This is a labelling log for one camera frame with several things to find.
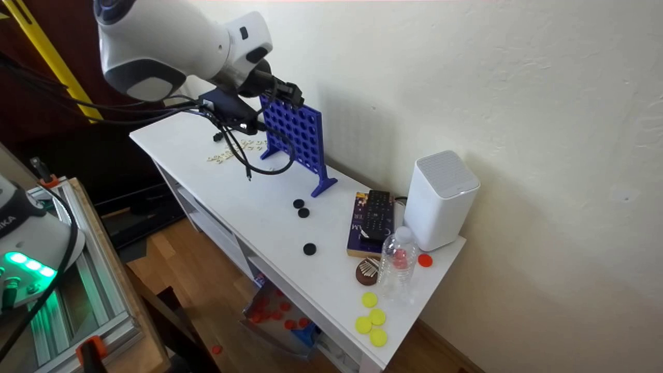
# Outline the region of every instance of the yellow game piece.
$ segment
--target yellow game piece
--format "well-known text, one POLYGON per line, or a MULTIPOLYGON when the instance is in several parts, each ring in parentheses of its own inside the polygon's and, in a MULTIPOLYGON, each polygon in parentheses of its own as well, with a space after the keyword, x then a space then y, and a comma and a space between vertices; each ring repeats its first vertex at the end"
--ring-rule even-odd
POLYGON ((390 339, 387 333, 380 327, 375 327, 369 337, 375 347, 387 346, 387 339, 390 339))
POLYGON ((360 303, 369 308, 377 307, 377 294, 375 293, 367 293, 360 296, 360 303))
POLYGON ((360 333, 372 333, 373 323, 369 316, 356 316, 354 327, 360 333))
POLYGON ((373 308, 369 312, 369 318, 372 318, 373 326, 383 326, 387 322, 387 314, 381 308, 373 308))

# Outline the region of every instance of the white cube speaker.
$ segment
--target white cube speaker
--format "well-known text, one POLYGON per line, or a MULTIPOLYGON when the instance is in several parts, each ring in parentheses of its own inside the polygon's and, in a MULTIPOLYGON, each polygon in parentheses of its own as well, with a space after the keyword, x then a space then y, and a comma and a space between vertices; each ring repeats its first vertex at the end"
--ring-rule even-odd
POLYGON ((458 238, 482 182, 455 151, 414 161, 405 222, 423 251, 458 238))

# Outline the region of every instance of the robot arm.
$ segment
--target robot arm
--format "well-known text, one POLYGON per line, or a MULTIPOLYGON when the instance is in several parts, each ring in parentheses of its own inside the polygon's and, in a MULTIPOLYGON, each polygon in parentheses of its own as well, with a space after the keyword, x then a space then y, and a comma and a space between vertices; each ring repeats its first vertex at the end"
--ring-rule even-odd
POLYGON ((257 12, 209 23, 186 0, 95 0, 95 19, 103 76, 124 96, 159 101, 198 74, 227 92, 303 103, 263 60, 272 38, 257 12))

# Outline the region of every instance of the blue connect four board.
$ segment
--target blue connect four board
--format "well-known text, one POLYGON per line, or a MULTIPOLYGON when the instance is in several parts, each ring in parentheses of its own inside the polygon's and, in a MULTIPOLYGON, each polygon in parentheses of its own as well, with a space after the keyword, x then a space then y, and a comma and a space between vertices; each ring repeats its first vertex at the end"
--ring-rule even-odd
POLYGON ((267 124, 267 149, 262 160, 290 149, 294 160, 318 173, 320 182, 311 197, 320 197, 336 179, 327 176, 325 146, 323 146, 323 120, 322 113, 309 106, 293 108, 283 101, 262 97, 262 108, 267 124))

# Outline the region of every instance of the green light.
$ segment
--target green light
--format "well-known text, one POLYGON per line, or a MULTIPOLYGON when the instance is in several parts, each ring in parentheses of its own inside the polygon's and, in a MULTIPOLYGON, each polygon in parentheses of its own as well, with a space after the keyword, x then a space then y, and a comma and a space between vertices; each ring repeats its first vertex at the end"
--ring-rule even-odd
POLYGON ((26 268, 29 268, 29 270, 37 272, 42 265, 40 265, 40 260, 28 260, 28 265, 26 265, 26 268))
POLYGON ((50 268, 44 268, 40 273, 42 273, 44 277, 52 277, 52 276, 56 276, 56 272, 55 272, 55 270, 50 270, 50 268))
POLYGON ((15 262, 26 262, 28 257, 24 253, 6 253, 6 257, 15 262))

